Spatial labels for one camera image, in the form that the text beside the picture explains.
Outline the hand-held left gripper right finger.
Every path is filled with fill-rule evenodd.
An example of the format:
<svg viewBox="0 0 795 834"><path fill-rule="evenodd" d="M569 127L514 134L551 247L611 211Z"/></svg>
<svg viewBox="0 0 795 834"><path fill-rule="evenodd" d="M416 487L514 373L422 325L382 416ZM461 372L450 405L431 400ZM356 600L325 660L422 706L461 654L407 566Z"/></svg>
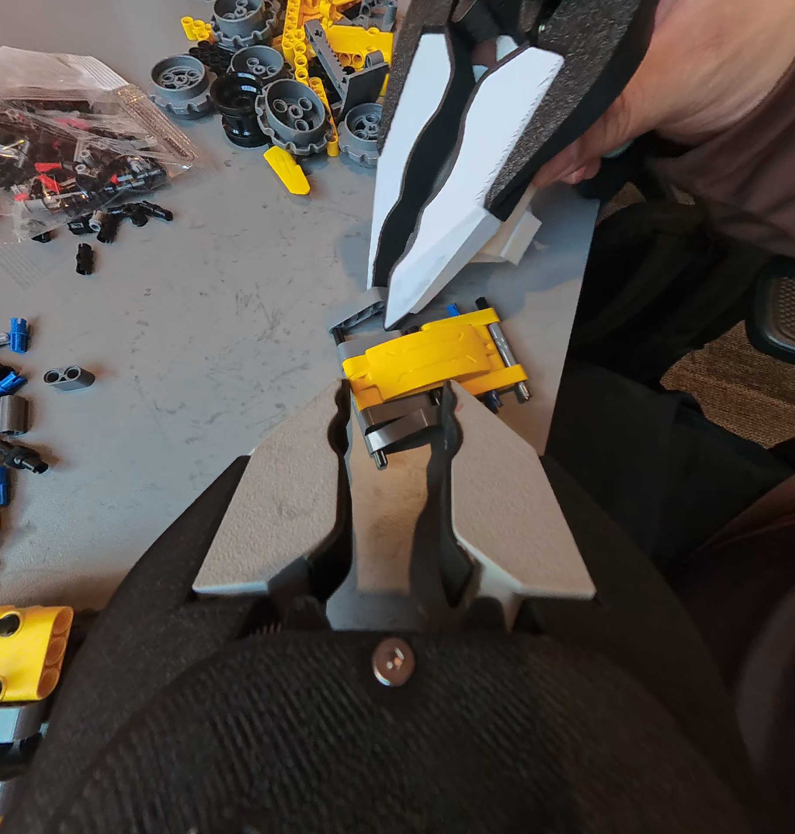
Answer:
<svg viewBox="0 0 795 834"><path fill-rule="evenodd" d="M504 624L531 600L595 600L537 451L455 381L444 385L430 450L414 529L420 624L457 624L485 599Z"/></svg>

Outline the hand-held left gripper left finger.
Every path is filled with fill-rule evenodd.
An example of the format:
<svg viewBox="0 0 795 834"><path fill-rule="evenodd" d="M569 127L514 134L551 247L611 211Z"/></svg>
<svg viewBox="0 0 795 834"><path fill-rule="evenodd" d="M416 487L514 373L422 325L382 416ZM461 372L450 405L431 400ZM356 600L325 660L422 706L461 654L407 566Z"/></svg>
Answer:
<svg viewBox="0 0 795 834"><path fill-rule="evenodd" d="M192 589L272 592L283 579L328 598L351 566L350 392L332 380L253 450Z"/></svg>

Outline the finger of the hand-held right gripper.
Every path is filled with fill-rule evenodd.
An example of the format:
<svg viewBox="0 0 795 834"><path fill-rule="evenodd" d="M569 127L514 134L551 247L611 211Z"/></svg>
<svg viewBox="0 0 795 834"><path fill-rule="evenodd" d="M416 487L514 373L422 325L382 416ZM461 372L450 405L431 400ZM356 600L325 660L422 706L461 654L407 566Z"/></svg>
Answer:
<svg viewBox="0 0 795 834"><path fill-rule="evenodd" d="M445 33L420 37L379 153L368 256L368 288L385 287L413 232L434 178L421 138L446 98L453 59Z"/></svg>
<svg viewBox="0 0 795 834"><path fill-rule="evenodd" d="M478 82L448 171L390 275L385 329L420 312L496 235L502 221L485 201L564 61L546 49L520 47Z"/></svg>

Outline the yellow grey brick assembly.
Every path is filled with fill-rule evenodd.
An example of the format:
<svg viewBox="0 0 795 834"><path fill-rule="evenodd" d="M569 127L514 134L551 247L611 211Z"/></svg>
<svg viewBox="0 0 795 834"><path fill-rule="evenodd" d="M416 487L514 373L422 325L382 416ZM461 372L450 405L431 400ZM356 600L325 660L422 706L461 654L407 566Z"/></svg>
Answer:
<svg viewBox="0 0 795 834"><path fill-rule="evenodd" d="M371 288L328 324L341 370L351 387L362 439L379 470L392 452L413 446L440 419L444 385L456 382L490 411L513 392L521 404L531 399L528 375L504 333L501 318L486 297L475 310L450 304L444 318L403 331L352 329L386 312L386 290Z"/></svg>

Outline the clear bag of black parts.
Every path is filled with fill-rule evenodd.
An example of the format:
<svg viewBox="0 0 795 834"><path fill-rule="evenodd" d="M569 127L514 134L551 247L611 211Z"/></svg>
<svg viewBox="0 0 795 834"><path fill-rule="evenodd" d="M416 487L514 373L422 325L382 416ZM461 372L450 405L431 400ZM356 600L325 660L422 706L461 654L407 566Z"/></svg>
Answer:
<svg viewBox="0 0 795 834"><path fill-rule="evenodd" d="M132 202L199 161L142 89L94 57L0 47L0 246Z"/></svg>

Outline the person's right forearm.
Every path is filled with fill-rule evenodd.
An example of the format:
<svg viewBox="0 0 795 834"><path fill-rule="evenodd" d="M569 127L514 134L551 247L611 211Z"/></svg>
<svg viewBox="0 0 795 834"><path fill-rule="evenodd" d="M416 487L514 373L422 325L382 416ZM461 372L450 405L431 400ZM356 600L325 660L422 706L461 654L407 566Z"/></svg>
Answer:
<svg viewBox="0 0 795 834"><path fill-rule="evenodd" d="M705 203L717 229L795 258L795 89L773 94L736 125L657 162Z"/></svg>

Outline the grey desk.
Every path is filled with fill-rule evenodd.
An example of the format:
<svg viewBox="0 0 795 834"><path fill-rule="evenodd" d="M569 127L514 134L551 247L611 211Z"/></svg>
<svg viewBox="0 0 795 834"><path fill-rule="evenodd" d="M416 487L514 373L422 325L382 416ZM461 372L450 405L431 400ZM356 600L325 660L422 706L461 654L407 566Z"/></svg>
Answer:
<svg viewBox="0 0 795 834"><path fill-rule="evenodd" d="M204 2L0 2L0 47L98 58L146 93L152 66L183 53L180 18ZM16 472L1 511L0 606L105 606L128 570L225 468L339 376L331 311L366 285L374 171L319 158L293 197L258 149L218 119L182 122L204 166L153 202L171 223L122 224L97 246L66 228L48 244L0 246L0 332L29 320L30 349L0 350L27 377L22 443L50 464ZM518 266L470 265L424 312L503 317L533 398L501 418L546 442L598 203L560 186L538 193L543 221ZM71 364L96 381L68 393L43 380ZM378 472L352 418L348 464L355 564L329 617L339 628L420 625L398 595L425 503L429 447Z"/></svg>

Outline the person's right hand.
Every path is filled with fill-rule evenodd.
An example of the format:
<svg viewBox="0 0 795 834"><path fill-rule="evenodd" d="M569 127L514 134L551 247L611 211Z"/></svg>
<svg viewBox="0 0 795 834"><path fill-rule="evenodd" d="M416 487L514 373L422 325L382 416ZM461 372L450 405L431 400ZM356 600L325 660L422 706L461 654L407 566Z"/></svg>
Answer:
<svg viewBox="0 0 795 834"><path fill-rule="evenodd" d="M795 62L795 1L659 2L649 48L604 114L533 178L593 177L601 159L647 132L696 144L751 113Z"/></svg>

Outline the pile of wheels and beams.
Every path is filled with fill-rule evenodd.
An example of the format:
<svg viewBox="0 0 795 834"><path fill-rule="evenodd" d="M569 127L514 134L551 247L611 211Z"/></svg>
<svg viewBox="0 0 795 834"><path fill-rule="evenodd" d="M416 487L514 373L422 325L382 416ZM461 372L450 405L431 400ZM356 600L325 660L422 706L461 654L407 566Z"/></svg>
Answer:
<svg viewBox="0 0 795 834"><path fill-rule="evenodd" d="M217 113L225 137L265 148L281 179L300 160L378 164L382 100L400 2L220 1L184 17L190 47L150 72L150 98L179 119Z"/></svg>

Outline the person's black trousers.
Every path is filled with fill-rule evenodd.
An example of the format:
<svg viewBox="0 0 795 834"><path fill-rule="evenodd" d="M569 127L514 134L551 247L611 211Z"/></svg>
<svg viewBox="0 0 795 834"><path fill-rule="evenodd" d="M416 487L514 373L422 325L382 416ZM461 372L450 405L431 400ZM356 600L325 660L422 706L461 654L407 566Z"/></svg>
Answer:
<svg viewBox="0 0 795 834"><path fill-rule="evenodd" d="M795 469L686 393L568 360L547 452L671 579L701 559L795 557Z"/></svg>

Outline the yellow curved panel piece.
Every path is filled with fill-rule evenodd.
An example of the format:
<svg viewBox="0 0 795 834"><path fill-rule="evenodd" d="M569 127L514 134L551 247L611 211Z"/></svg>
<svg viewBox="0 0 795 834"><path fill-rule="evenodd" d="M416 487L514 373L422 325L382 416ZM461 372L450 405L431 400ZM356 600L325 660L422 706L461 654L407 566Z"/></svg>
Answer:
<svg viewBox="0 0 795 834"><path fill-rule="evenodd" d="M305 196L310 193L311 186L308 178L290 152L272 145L264 152L263 158L288 193L296 196Z"/></svg>

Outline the black backpack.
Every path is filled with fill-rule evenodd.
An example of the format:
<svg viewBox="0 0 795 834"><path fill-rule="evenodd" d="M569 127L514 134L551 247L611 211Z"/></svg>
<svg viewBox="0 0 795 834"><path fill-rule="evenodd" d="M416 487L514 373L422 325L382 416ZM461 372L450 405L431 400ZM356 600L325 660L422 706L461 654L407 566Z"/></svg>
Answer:
<svg viewBox="0 0 795 834"><path fill-rule="evenodd" d="M771 259L697 205L630 204L594 230L569 357L657 386L745 318Z"/></svg>

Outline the grey two-hole connector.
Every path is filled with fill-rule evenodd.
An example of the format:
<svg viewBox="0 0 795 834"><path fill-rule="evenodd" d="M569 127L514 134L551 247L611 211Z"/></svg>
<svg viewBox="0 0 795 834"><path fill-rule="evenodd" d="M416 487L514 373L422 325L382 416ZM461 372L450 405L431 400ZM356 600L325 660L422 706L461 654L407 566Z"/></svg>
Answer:
<svg viewBox="0 0 795 834"><path fill-rule="evenodd" d="M96 381L96 377L78 365L69 365L47 370L42 380L52 390L68 393L89 388Z"/></svg>

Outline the black battery box yellow assembly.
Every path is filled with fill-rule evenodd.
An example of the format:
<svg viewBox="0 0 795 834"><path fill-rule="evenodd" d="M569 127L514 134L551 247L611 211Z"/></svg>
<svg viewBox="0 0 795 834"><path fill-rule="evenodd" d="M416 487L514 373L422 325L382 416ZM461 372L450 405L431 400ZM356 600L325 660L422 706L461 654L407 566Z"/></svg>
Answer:
<svg viewBox="0 0 795 834"><path fill-rule="evenodd" d="M0 607L0 821L43 738L74 616L69 606Z"/></svg>

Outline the black mesh office chair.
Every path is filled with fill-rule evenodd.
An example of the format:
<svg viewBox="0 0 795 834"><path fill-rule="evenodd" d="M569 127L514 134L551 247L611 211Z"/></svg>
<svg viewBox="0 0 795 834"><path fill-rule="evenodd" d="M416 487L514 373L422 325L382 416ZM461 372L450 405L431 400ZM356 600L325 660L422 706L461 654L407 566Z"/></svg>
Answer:
<svg viewBox="0 0 795 834"><path fill-rule="evenodd" d="M759 272L745 328L756 350L795 366L795 258L774 257Z"/></svg>

